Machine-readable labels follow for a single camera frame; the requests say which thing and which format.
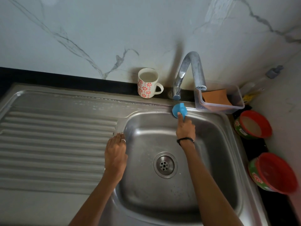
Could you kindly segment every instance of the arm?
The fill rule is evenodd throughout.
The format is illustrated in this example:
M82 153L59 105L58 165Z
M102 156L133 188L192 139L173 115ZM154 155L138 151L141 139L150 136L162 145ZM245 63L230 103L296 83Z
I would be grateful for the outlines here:
M178 118L178 129L176 132L178 139L190 137L195 140L195 126L191 120L186 117L185 121L183 121L183 116L180 113L178 113ZM186 154L204 226L241 226L241 221L206 169L193 142L181 140L180 144Z
M69 226L98 225L103 209L126 168L128 158L126 155L126 143L121 141L124 138L124 134L118 133L109 139L104 152L105 171L102 179L72 219Z

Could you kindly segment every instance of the stainless steel sink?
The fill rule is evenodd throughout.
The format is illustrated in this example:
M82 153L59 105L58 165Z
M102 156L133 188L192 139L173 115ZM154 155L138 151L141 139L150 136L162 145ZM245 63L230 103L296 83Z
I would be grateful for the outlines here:
M196 126L198 153L233 209L239 211L241 197L223 119L210 113L189 117ZM176 142L176 128L177 119L168 109L128 117L124 133L129 159L116 188L116 199L129 211L146 217L169 223L200 223L186 156ZM168 167L173 170L166 170L167 160L160 160L160 156L169 159Z
M13 87L0 102L0 198L6 203L0 205L0 224L67 225L101 179L107 140L124 132L128 163L101 225L202 225L176 142L176 103ZM228 117L185 105L196 125L196 148L240 220L267 225Z

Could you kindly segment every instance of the water in mug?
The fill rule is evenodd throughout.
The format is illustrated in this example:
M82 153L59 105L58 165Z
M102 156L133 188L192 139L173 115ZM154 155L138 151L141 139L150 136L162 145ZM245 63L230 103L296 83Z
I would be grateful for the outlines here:
M157 80L157 75L155 73L151 73L151 72L142 73L139 77L142 81L144 81L146 83L152 83Z

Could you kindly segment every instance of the person's left hand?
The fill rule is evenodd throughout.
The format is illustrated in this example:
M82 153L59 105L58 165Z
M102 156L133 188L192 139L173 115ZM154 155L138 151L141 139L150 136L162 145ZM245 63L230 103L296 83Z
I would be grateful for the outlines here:
M124 134L117 133L109 139L104 152L105 173L119 182L126 168L128 155L126 154L126 142Z

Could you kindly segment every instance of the chrome faucet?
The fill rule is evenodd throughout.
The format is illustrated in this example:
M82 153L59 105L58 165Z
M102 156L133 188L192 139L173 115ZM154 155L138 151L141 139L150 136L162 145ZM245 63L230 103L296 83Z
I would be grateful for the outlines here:
M179 73L178 73L175 81L173 82L172 90L170 93L170 96L172 95L171 98L173 100L181 99L180 86L182 84L183 78L187 72L187 69L188 69L190 63L191 63L192 75L193 75L193 79L194 79L195 88L198 90L206 90L207 89L200 56L197 52L191 51L183 59L183 62L179 69Z

